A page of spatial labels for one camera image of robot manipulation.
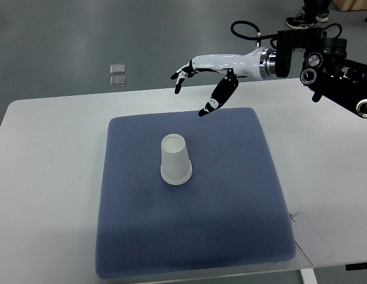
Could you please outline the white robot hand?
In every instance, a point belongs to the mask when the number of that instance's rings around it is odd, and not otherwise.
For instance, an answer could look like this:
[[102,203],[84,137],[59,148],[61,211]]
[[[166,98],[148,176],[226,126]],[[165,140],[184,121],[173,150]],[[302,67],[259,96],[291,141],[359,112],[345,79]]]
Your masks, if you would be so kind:
[[215,87],[210,99],[198,116],[203,117],[221,108],[232,96],[239,85],[236,77],[251,76],[256,80],[270,79],[274,75],[274,51],[270,48],[259,47],[246,55],[239,54],[210,54],[196,56],[178,69],[170,78],[176,79],[177,95],[186,78],[195,75],[195,70],[210,69],[226,74]]

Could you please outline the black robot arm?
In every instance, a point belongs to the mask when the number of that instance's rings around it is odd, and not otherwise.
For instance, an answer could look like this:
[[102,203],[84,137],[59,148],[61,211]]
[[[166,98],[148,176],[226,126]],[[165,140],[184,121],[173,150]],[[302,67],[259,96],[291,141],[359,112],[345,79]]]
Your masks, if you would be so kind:
[[200,72],[223,75],[205,107],[203,117],[223,107],[239,85],[239,78],[267,80],[289,75],[292,53],[304,51],[301,83],[313,92],[313,102],[321,98],[335,102],[353,114],[367,118],[367,64],[347,59],[347,41],[340,36],[329,38],[325,29],[284,30],[268,36],[271,47],[257,46],[245,55],[210,54],[191,59],[173,75],[175,93],[182,83]]

